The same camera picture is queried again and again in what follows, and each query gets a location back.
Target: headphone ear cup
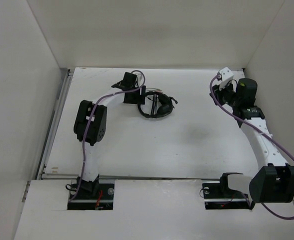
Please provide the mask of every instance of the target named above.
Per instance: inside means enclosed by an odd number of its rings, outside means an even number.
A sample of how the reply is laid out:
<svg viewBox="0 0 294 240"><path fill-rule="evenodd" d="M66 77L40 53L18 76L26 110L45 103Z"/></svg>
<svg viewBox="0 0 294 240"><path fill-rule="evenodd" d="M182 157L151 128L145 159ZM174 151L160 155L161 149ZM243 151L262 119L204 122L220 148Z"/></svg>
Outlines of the headphone ear cup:
<svg viewBox="0 0 294 240"><path fill-rule="evenodd" d="M169 104L164 104L158 108L157 114L165 115L165 114L169 113L170 111L171 111L171 107L169 106Z"/></svg>

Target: white floor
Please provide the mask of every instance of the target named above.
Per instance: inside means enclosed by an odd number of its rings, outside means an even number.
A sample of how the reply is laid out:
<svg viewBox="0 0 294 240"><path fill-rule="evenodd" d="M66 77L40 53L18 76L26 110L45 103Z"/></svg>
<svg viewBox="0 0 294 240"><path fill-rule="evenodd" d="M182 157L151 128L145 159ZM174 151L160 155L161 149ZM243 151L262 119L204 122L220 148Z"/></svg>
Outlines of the white floor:
<svg viewBox="0 0 294 240"><path fill-rule="evenodd" d="M201 180L117 180L114 210L66 210L70 180L31 182L15 240L293 240L294 220L253 211L205 210ZM284 216L292 203L271 204Z"/></svg>
<svg viewBox="0 0 294 240"><path fill-rule="evenodd" d="M77 175L81 143L73 132L82 100L93 101L123 79L124 68L76 68L45 170L49 175ZM257 162L237 122L209 96L218 70L142 69L146 86L177 99L171 115L142 117L135 105L107 112L106 135L98 143L101 175L172 178L219 178L225 172L255 175ZM235 79L244 77L235 71Z"/></svg>

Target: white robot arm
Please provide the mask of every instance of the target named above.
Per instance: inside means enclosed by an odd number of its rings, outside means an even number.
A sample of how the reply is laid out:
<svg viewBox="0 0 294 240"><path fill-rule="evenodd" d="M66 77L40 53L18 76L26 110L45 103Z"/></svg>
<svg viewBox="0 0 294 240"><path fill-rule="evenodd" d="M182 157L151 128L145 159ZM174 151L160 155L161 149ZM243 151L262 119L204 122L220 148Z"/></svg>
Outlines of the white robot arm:
<svg viewBox="0 0 294 240"><path fill-rule="evenodd" d="M289 203L294 197L294 166L290 166L276 146L265 136L269 133L265 116L255 104L257 83L249 78L241 78L236 90L231 81L233 72L225 67L218 72L219 85L212 87L212 98L217 105L228 104L232 107L233 116L249 123L235 119L242 132L248 138L258 163L258 172L253 176L243 174L223 174L220 182L222 189L236 190L253 199L255 203Z"/></svg>

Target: red wire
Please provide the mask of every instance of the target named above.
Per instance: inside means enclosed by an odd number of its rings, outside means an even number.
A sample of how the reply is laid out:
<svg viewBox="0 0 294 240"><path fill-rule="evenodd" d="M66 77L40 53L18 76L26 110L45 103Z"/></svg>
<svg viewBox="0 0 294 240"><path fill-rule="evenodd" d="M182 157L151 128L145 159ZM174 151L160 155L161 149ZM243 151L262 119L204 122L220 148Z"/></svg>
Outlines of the red wire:
<svg viewBox="0 0 294 240"><path fill-rule="evenodd" d="M103 196L103 190L100 190L100 192L99 192L99 197L98 197L98 199L97 199L97 201L96 201L96 206L95 206L95 208L97 208L97 207L99 206L99 202L100 202L102 196Z"/></svg>

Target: cable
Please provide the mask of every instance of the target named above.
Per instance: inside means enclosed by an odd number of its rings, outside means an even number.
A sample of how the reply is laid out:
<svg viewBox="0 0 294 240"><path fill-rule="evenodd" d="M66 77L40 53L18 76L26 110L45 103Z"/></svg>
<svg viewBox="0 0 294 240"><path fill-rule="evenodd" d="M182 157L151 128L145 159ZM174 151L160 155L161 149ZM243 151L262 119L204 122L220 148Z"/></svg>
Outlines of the cable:
<svg viewBox="0 0 294 240"><path fill-rule="evenodd" d="M293 162L294 162L294 156L288 152L282 145L280 145L276 140L272 139L270 136L268 136L267 134L265 134L263 131L261 131L258 127L252 125L250 122L247 122L243 119L241 119L240 117L232 114L231 112L227 111L217 100L215 94L214 94L214 90L213 90L213 82L215 80L217 80L218 78L220 78L221 76L218 74L216 75L211 81L210 81L210 84L209 84L209 90L210 90L210 95L213 99L213 101L215 102L215 104L220 107L221 110L223 110L226 114L228 114L229 116L233 117L235 120L243 123L243 124L246 124L247 126L255 129L259 134L263 135L267 140L269 140L270 142L272 142L273 144L275 144L275 146L277 146L280 150L282 150L288 157L290 157ZM290 217L287 217L287 216L281 216L281 215L278 215L277 213L273 212L272 210L270 210L264 203L261 203L261 205L264 206L265 209L268 210L268 212L270 212L271 214L273 214L274 216L280 218L280 219L283 219L283 220L294 220L294 216L290 216Z"/></svg>
<svg viewBox="0 0 294 240"><path fill-rule="evenodd" d="M95 209L99 206L99 202L101 201L102 196L103 196L103 190L100 190L99 191L99 197L98 197L98 199L96 201Z"/></svg>
<svg viewBox="0 0 294 240"><path fill-rule="evenodd" d="M91 110L91 113L89 115L89 119L88 119L88 122L87 122L87 125L86 125L86 128L85 128L85 131L83 133L83 138L82 138L82 157L83 157L83 160L82 160L82 169L81 169L81 173L80 173L80 178L79 178L79 182L78 182L78 185L77 185L77 189L76 189L76 192L75 194L71 197L71 199L68 201L72 201L75 199L75 197L77 196L78 192L79 192L79 189L81 187L81 183L82 183L82 179L83 179L83 176L84 176L84 171L85 171L85 165L86 165L86 151L85 151L85 142L86 142L86 137L87 137L87 133L88 133L88 129L89 129L89 126L92 122L92 118L94 116L94 112L97 108L97 105L103 100L103 99L106 99L106 98L109 98L109 97L112 97L114 95L118 95L118 94L124 94L124 93L133 93L135 91L138 91L140 90L144 85L145 85L145 81L146 81L146 77L144 75L144 73L142 71L139 71L139 70L134 70L131 72L132 74L133 73L140 73L143 77L143 82L142 84L138 87L138 88L135 88L135 89L132 89L132 90L127 90L127 91L118 91L118 92L115 92L115 93L111 93L111 94L107 94L105 96L102 96L101 98L99 98L97 100L97 102L95 103L95 105L93 106L92 110Z"/></svg>

